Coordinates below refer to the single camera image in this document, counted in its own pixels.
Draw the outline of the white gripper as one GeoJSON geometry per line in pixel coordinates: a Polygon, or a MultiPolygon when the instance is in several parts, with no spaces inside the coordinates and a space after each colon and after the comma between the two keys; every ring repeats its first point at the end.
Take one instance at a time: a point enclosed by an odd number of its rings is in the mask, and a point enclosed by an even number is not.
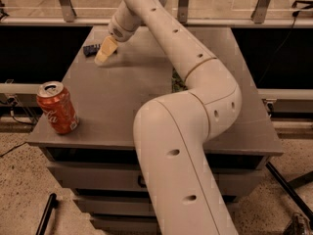
{"type": "Polygon", "coordinates": [[[101,44],[95,57],[95,63],[102,65],[116,51],[117,41],[128,41],[141,24],[142,20],[122,1],[108,25],[110,36],[107,36],[101,44]]]}

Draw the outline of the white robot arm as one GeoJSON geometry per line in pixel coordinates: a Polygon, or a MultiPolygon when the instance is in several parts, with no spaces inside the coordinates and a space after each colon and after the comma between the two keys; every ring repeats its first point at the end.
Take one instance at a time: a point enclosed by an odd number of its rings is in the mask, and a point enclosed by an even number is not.
{"type": "Polygon", "coordinates": [[[144,104],[133,124],[135,149],[162,235],[239,235],[206,160],[204,142],[237,119],[242,93],[223,63],[163,7],[122,0],[95,62],[145,24],[186,85],[144,104]]]}

